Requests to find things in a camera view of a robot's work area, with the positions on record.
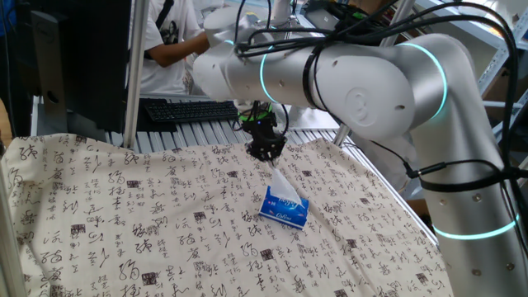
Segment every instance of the white t-shirt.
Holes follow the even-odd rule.
[[[201,32],[196,22],[196,14],[192,0],[175,0],[167,18],[165,18],[162,24],[161,30],[159,30],[156,27],[156,20],[163,9],[164,3],[165,0],[150,0],[145,50],[163,45],[164,39],[169,39],[173,43],[176,43],[176,40],[177,42],[182,42],[195,37]],[[182,80],[184,72],[184,60],[163,68],[152,59],[144,59],[141,92],[186,94],[186,88]]]

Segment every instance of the white tissue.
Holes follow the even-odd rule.
[[[303,207],[299,195],[290,182],[282,175],[279,169],[272,168],[272,170],[273,176],[271,178],[270,194],[279,199],[288,200]]]

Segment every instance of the person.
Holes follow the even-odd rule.
[[[163,23],[156,22],[164,5],[170,7]],[[150,0],[145,36],[145,57],[141,92],[187,94],[183,82],[184,58],[202,54],[209,48],[205,33],[198,26],[192,0]]]

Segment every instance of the teal light ring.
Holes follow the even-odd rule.
[[[516,222],[518,220],[519,220],[519,215],[517,215],[516,220],[514,220],[513,222],[507,224],[506,226],[504,226],[504,227],[502,227],[500,229],[497,229],[497,230],[491,231],[491,232],[486,232],[486,233],[482,233],[482,234],[473,234],[473,235],[449,234],[449,233],[445,233],[445,232],[440,231],[434,225],[432,227],[435,229],[435,232],[437,234],[440,234],[441,236],[443,236],[445,238],[451,238],[451,239],[456,239],[456,240],[479,240],[479,239],[491,238],[493,236],[497,236],[497,235],[500,235],[502,233],[505,233],[506,231],[508,231],[511,228],[515,227],[515,224],[516,224]]]
[[[266,57],[267,57],[267,54],[264,54],[264,57],[262,57],[262,61],[261,61],[261,86],[262,86],[262,90],[264,91],[266,96],[268,98],[270,98],[271,101],[273,101],[275,103],[279,103],[279,102],[277,102],[275,99],[273,99],[271,97],[269,92],[267,92],[266,85],[264,84],[264,63],[266,62]]]
[[[434,62],[434,64],[438,67],[438,71],[440,72],[440,75],[442,76],[442,81],[444,83],[444,96],[442,98],[442,103],[440,104],[440,108],[438,108],[438,111],[436,112],[436,114],[431,118],[431,119],[433,119],[435,116],[438,116],[438,114],[440,113],[442,108],[444,108],[444,105],[446,104],[446,101],[447,101],[447,77],[446,77],[446,72],[442,68],[442,65],[440,65],[440,61],[435,57],[434,54],[432,54],[432,52],[430,52],[426,48],[424,48],[424,47],[422,47],[420,45],[415,45],[415,44],[411,44],[411,43],[403,43],[403,44],[399,44],[399,45],[412,46],[415,49],[421,50],[427,56],[429,56],[429,58],[431,58],[431,60]]]

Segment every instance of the computer monitor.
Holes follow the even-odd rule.
[[[16,8],[16,59],[27,89],[44,98],[45,124],[89,137],[90,124],[121,132],[131,0],[25,2]]]

